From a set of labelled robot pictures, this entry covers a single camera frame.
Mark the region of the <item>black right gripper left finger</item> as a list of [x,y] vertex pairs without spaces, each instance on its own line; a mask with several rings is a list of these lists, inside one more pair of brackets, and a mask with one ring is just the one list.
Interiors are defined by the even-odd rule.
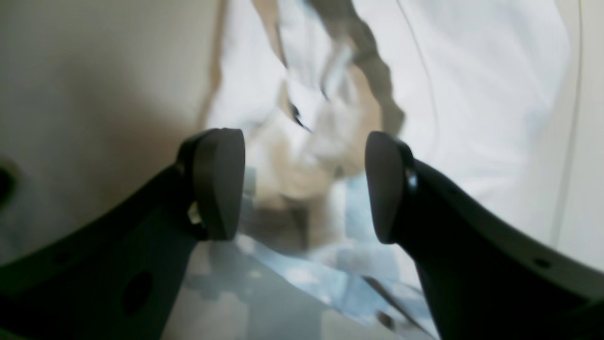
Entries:
[[244,135],[216,128],[125,202],[1,267],[1,338],[158,340],[200,241],[239,224]]

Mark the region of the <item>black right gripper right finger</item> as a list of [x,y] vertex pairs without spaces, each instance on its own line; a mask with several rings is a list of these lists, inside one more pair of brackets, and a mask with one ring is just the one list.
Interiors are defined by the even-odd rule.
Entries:
[[601,340],[603,273],[521,233],[407,144],[365,145],[376,237],[414,261],[443,340]]

